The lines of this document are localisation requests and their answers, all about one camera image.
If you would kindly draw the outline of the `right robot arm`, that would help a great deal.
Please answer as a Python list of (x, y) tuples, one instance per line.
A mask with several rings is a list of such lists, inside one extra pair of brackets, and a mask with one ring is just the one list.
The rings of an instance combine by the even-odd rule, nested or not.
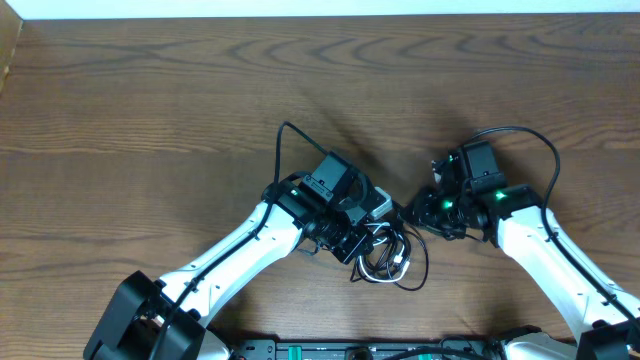
[(500, 343), (505, 359), (626, 359), (639, 349), (639, 300), (607, 276), (566, 234), (528, 185), (511, 186), (486, 141), (432, 164), (435, 186), (402, 212), (414, 227), (447, 240), (480, 230), (535, 281), (576, 342), (519, 329)]

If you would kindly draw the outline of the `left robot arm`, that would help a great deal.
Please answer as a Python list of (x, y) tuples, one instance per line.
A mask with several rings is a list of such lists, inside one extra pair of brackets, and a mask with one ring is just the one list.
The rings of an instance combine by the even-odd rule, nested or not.
[(86, 359), (227, 359), (207, 327), (222, 307), (306, 238), (350, 263), (373, 249), (369, 223), (392, 208), (363, 174), (296, 172), (265, 189), (233, 232), (157, 280), (140, 271), (116, 289), (83, 351)]

